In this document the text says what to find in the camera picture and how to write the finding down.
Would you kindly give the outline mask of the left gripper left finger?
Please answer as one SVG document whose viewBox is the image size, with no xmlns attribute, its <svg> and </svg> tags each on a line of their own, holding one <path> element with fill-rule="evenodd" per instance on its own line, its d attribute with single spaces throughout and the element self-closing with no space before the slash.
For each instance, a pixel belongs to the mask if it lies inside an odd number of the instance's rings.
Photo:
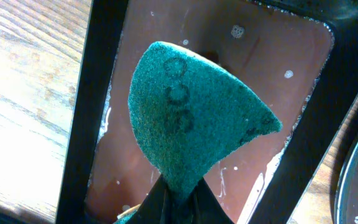
<svg viewBox="0 0 358 224">
<path fill-rule="evenodd" d="M 161 175 L 129 224 L 171 224 L 171 193 Z"/>
</svg>

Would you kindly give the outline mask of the green kitchen sponge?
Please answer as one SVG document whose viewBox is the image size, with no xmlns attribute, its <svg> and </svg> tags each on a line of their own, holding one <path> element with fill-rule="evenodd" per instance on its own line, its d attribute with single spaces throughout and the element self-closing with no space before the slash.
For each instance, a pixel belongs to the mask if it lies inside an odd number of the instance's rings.
<svg viewBox="0 0 358 224">
<path fill-rule="evenodd" d="M 168 42 L 141 56 L 128 97 L 137 145 L 171 193 L 171 223 L 193 223 L 193 191 L 216 163 L 282 122 L 216 63 Z"/>
</svg>

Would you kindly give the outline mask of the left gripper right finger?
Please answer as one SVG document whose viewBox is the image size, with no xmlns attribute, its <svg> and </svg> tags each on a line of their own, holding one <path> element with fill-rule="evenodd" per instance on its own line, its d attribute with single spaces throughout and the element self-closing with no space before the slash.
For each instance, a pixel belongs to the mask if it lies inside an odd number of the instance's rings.
<svg viewBox="0 0 358 224">
<path fill-rule="evenodd" d="M 194 224 L 234 224 L 226 215 L 204 179 L 193 191 Z"/>
</svg>

